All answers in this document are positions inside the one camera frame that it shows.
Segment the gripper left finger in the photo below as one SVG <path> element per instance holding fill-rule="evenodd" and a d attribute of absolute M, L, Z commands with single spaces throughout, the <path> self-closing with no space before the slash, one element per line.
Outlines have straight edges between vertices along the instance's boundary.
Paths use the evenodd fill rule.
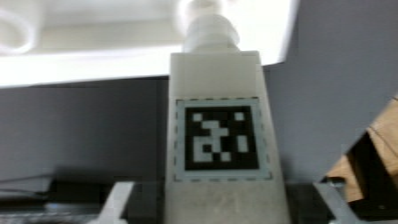
<path fill-rule="evenodd" d="M 127 224 L 120 218 L 133 191 L 133 182 L 117 182 L 106 197 L 97 218 L 87 224 Z"/>

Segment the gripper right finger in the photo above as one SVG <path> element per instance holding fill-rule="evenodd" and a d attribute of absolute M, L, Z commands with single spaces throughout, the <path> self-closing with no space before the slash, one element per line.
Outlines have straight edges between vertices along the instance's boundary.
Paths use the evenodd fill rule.
<path fill-rule="evenodd" d="M 344 179 L 339 177 L 325 178 L 312 184 L 334 216 L 328 224 L 362 224 L 344 200 L 344 185 Z"/>

